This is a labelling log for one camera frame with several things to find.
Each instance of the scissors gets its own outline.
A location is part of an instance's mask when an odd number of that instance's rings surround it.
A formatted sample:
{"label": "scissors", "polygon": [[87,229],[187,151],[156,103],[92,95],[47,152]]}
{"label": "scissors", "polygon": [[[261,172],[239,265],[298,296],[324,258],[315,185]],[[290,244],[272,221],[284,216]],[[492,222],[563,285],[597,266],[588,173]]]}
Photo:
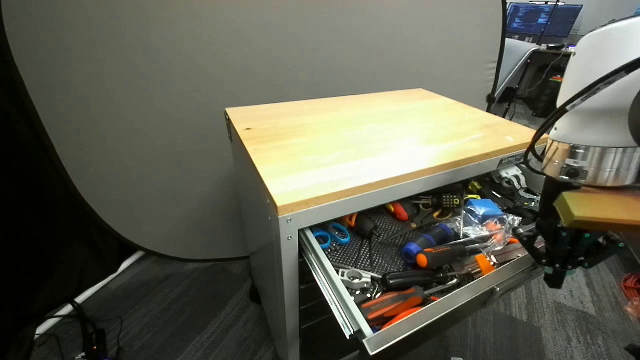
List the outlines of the scissors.
{"label": "scissors", "polygon": [[316,227],[312,229],[312,233],[320,244],[320,249],[327,249],[331,246],[332,240],[338,244],[346,244],[351,241],[351,235],[347,228],[337,222],[329,222],[322,226],[322,228]]}
{"label": "scissors", "polygon": [[451,217],[452,213],[453,211],[450,209],[434,210],[431,208],[425,208],[423,204],[420,204],[420,212],[409,224],[406,224],[402,229],[381,241],[390,241],[420,227],[426,227],[429,224],[445,220],[446,218]]}

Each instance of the gray backdrop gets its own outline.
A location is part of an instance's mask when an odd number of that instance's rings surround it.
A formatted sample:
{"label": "gray backdrop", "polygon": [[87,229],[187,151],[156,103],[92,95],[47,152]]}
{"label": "gray backdrop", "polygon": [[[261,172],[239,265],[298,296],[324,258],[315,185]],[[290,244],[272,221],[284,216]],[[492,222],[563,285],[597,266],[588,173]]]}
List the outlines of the gray backdrop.
{"label": "gray backdrop", "polygon": [[500,0],[6,0],[67,171],[141,248],[246,255],[226,107],[422,87],[481,109]]}

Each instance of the computer monitor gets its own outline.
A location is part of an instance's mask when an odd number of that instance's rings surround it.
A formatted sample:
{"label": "computer monitor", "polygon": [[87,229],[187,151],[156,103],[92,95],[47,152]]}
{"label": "computer monitor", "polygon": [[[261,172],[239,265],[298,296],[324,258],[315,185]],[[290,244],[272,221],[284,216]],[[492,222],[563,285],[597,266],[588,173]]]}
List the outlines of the computer monitor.
{"label": "computer monitor", "polygon": [[511,3],[507,12],[507,33],[565,38],[569,36],[582,5]]}

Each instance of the drawer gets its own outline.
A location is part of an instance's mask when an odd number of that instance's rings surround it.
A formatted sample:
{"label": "drawer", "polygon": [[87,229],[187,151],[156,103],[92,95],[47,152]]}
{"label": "drawer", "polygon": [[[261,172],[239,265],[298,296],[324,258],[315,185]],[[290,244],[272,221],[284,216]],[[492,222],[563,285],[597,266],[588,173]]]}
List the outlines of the drawer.
{"label": "drawer", "polygon": [[344,335],[362,342],[365,357],[397,358],[542,273],[529,255],[522,256],[374,333],[309,228],[300,231],[300,245]]}

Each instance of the tool cabinet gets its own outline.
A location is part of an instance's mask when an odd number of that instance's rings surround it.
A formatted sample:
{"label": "tool cabinet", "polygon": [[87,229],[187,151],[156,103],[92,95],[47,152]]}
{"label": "tool cabinet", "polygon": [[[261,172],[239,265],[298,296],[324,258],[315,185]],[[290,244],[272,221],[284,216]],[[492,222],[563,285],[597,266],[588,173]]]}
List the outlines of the tool cabinet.
{"label": "tool cabinet", "polygon": [[311,346],[301,345],[309,313],[330,313],[354,356],[397,358],[540,274],[524,256],[374,334],[310,227],[512,165],[534,131],[423,89],[225,116],[253,281],[282,359]]}

